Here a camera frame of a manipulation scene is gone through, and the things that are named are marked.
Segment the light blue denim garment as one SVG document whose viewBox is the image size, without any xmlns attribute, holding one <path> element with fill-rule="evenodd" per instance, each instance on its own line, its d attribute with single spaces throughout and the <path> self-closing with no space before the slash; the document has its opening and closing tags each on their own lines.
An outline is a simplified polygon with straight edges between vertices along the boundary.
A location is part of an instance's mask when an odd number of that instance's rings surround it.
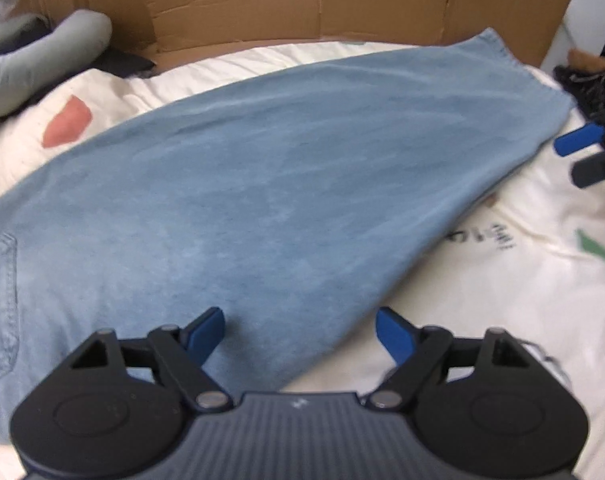
<svg viewBox="0 0 605 480">
<path fill-rule="evenodd" d="M 333 351 L 572 97 L 492 30 L 278 70 L 132 118 L 0 196 L 0 443 L 100 328 L 220 307 L 206 371 L 278 390 Z"/>
</svg>

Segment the grey neck pillow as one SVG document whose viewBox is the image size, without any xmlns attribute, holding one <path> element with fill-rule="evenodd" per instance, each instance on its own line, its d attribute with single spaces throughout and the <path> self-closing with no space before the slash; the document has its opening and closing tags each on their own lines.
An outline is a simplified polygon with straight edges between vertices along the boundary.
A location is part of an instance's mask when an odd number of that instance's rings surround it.
<svg viewBox="0 0 605 480">
<path fill-rule="evenodd" d="M 0 23 L 0 46 L 16 40 L 39 14 L 22 14 Z M 12 114 L 39 90 L 94 62 L 109 46 L 112 21 L 100 12 L 80 9 L 31 44 L 0 54 L 0 117 Z"/>
</svg>

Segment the brown cardboard sheet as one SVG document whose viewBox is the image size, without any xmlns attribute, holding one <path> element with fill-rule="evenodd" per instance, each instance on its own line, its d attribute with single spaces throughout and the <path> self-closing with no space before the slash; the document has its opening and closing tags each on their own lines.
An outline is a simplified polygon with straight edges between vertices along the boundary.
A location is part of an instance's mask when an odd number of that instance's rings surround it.
<svg viewBox="0 0 605 480">
<path fill-rule="evenodd" d="M 63 21 L 78 9 L 112 20 L 115 47 L 170 70 L 272 44 L 321 40 L 454 44 L 494 29 L 519 61 L 540 65 L 570 0 L 18 0 Z"/>
</svg>

